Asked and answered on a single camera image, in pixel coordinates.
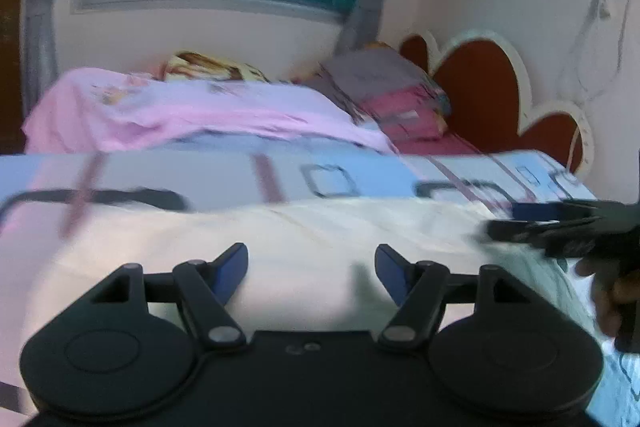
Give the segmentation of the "person's right hand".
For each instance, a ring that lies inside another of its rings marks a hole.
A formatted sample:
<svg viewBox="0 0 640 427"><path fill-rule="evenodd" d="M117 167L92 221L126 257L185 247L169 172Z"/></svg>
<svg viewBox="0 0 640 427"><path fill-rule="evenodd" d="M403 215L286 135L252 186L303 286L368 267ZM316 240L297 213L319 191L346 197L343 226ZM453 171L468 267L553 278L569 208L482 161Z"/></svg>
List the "person's right hand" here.
<svg viewBox="0 0 640 427"><path fill-rule="evenodd" d="M580 277L591 277L590 298L599 329L605 336L615 338L622 323L614 301L616 263L584 258L575 265L575 273Z"/></svg>

